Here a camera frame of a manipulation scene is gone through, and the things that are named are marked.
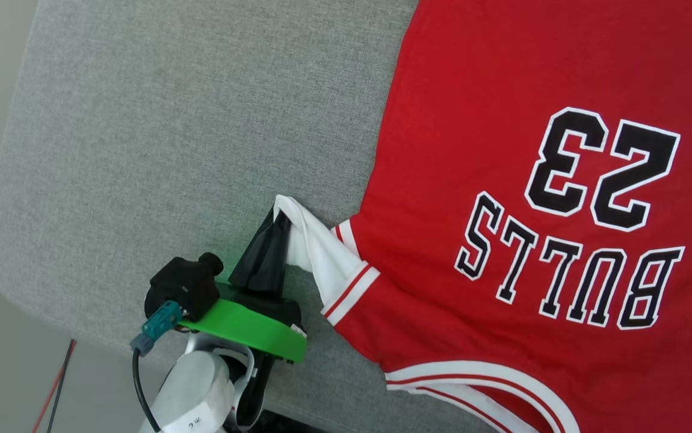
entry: black cable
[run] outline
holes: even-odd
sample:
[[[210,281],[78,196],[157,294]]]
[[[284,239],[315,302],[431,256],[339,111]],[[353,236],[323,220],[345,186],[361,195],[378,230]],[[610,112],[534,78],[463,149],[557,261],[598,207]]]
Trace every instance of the black cable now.
[[[63,391],[63,382],[65,382],[65,373],[68,371],[68,361],[70,361],[70,356],[73,354],[73,345],[76,340],[71,338],[70,343],[68,343],[68,351],[65,353],[65,361],[63,361],[63,373],[60,375],[60,383],[57,385],[57,394],[55,394],[55,402],[52,405],[52,414],[49,415],[49,426],[46,428],[46,433],[52,433],[52,423],[55,422],[55,414],[57,413],[57,403],[60,402],[60,392]]]
[[[135,349],[132,351],[132,381],[135,382],[135,392],[137,392],[137,401],[140,401],[140,408],[143,409],[143,414],[145,414],[146,419],[151,424],[154,433],[159,433],[161,427],[157,424],[156,419],[151,413],[151,408],[148,406],[146,397],[143,394],[143,386],[140,385],[140,349]]]

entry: gray upholstered board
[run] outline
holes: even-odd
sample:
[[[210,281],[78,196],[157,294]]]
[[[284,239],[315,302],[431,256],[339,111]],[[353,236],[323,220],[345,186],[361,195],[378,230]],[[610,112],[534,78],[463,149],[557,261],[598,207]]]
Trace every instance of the gray upholstered board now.
[[[170,258],[238,260],[275,194],[327,224],[360,203],[414,0],[41,0],[0,156],[0,290],[128,350]],[[267,406],[329,431],[489,431],[381,372],[319,315]],[[185,338],[146,357],[166,367]]]

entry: jersey hem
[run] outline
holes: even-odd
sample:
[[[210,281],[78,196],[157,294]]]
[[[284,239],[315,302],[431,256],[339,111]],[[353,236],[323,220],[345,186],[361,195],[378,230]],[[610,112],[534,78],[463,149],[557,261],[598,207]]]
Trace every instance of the jersey hem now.
[[[546,385],[514,368],[482,361],[440,361],[416,364],[386,373],[387,389],[427,394],[453,403],[483,419],[496,430],[536,433],[516,414],[473,386],[493,387],[530,403],[554,433],[579,433],[572,412]]]

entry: white armhole trim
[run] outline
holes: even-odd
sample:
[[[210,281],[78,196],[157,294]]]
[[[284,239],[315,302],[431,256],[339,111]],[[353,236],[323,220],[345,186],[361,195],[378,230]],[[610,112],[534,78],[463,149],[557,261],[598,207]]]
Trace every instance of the white armhole trim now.
[[[351,222],[345,220],[343,223],[338,224],[331,230],[335,237],[348,248],[349,251],[354,253],[355,256],[360,257],[359,250],[357,249],[357,241],[354,239],[354,232],[351,231]]]
[[[280,212],[291,222],[288,264],[313,274],[322,304],[332,305],[348,289],[349,283],[365,263],[292,197],[277,195],[274,201],[275,220]]]
[[[447,395],[434,392],[426,394],[448,402],[451,402],[452,398],[458,398],[458,406],[470,405],[469,410],[483,421],[489,424],[496,421],[502,429],[511,428],[509,433],[535,433],[536,430],[527,423],[517,423],[516,420],[519,418],[511,411],[500,405],[491,405],[489,401],[495,403],[492,399],[485,401],[482,397],[461,388],[469,385],[493,387],[530,403],[544,416],[555,433],[579,433],[575,417],[558,395],[535,378],[504,365],[481,361],[429,362],[389,372],[386,374],[386,383],[390,390],[423,392],[424,388],[427,388],[443,392]],[[445,391],[440,390],[440,386],[445,387]]]
[[[357,304],[359,298],[362,298],[362,295],[365,294],[365,291],[368,290],[380,274],[368,262],[362,262],[362,266],[354,274],[351,274],[346,283],[344,283],[340,296],[324,305],[322,315],[333,326],[338,324],[346,313]]]

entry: basketball jersey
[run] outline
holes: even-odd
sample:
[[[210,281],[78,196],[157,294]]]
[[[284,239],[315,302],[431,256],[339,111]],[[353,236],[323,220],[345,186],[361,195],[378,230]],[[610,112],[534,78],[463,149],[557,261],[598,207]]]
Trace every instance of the basketball jersey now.
[[[323,313],[498,431],[692,433],[692,2],[421,0]]]

